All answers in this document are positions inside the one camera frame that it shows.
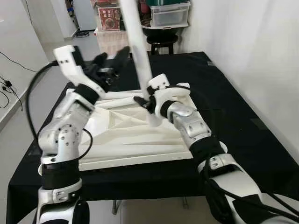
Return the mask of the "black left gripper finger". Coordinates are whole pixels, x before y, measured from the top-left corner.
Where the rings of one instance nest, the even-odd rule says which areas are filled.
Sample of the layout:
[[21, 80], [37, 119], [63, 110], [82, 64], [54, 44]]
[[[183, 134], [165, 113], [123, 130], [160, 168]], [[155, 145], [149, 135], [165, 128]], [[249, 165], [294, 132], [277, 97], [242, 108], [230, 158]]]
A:
[[124, 66], [126, 66], [126, 63], [128, 62], [129, 54], [130, 54], [129, 46], [125, 46], [121, 50], [117, 51], [117, 53], [114, 56], [115, 72], [120, 71], [122, 68], [124, 68]]
[[106, 72], [107, 71], [107, 68], [105, 67], [106, 60], [107, 60], [107, 53], [103, 52], [101, 54], [98, 54], [93, 59], [93, 71]]

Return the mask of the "white plastic table leg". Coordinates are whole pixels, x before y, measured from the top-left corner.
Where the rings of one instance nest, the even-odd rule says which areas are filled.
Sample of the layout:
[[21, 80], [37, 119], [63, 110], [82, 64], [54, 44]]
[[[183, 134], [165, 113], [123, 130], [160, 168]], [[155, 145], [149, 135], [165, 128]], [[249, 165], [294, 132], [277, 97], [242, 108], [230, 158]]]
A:
[[131, 144], [94, 143], [83, 161], [103, 161], [146, 155], [182, 154], [191, 158], [191, 153], [182, 141], [151, 141]]
[[152, 79], [150, 62], [145, 47], [144, 34], [137, 10], [136, 0], [119, 0], [121, 15], [128, 36], [128, 46], [131, 48], [132, 58], [135, 63], [137, 79], [145, 100], [150, 99], [147, 91], [148, 82]]
[[[77, 94], [79, 94], [82, 98], [84, 98], [84, 96], [92, 96], [95, 95], [96, 92], [93, 90], [86, 90], [84, 88], [68, 88], [66, 90], [66, 94], [63, 98], [67, 99], [70, 98], [72, 95], [72, 92], [75, 92]], [[96, 102], [101, 101], [101, 100], [109, 100], [109, 99], [120, 99], [120, 98], [132, 98], [132, 97], [142, 97], [143, 94], [137, 90], [137, 91], [119, 91], [119, 92], [107, 92], [104, 96], [98, 96], [98, 98], [95, 100]]]
[[141, 112], [147, 113], [148, 110], [139, 106], [132, 98], [102, 100], [96, 103], [95, 107], [100, 107], [113, 112], [127, 113], [127, 112]]

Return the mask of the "red printed box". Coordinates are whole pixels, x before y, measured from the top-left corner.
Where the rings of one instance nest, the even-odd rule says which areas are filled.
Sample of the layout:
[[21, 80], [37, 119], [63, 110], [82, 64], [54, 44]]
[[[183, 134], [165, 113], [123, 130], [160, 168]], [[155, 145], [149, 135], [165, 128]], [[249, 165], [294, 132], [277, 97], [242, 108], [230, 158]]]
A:
[[101, 31], [121, 30], [121, 11], [120, 7], [99, 7], [98, 15]]

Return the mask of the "black round stool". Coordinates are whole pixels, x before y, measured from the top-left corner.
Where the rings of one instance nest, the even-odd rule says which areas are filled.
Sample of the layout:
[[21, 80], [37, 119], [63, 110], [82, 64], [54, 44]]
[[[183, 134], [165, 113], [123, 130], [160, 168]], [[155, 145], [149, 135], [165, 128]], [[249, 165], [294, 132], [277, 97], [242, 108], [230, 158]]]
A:
[[148, 36], [147, 43], [151, 45], [150, 55], [159, 54], [159, 48], [167, 48], [168, 54], [174, 54], [174, 44], [177, 41], [177, 35]]

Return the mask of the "clear plastic storage box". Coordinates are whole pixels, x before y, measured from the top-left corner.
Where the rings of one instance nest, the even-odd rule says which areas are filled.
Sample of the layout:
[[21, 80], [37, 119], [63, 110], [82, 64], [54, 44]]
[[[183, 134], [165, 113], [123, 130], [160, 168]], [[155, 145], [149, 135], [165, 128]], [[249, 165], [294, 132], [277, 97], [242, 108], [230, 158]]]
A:
[[186, 27], [190, 2], [182, 2], [164, 6], [150, 6], [151, 27]]

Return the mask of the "black tablecloth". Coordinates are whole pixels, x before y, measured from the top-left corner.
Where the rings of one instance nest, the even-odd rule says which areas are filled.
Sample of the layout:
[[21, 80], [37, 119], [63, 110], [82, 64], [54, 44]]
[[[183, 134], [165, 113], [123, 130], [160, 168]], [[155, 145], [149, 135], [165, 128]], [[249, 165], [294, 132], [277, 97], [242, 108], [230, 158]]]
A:
[[[206, 120], [215, 115], [218, 138], [263, 192], [299, 198], [295, 160], [205, 53], [153, 55], [149, 61], [154, 75], [164, 73], [171, 83], [189, 83], [194, 92], [201, 92], [192, 96], [201, 115]], [[38, 166], [38, 148], [30, 145], [7, 185], [5, 224], [17, 224], [36, 209], [41, 186]], [[88, 170], [81, 175], [86, 201], [203, 195], [191, 159]]]

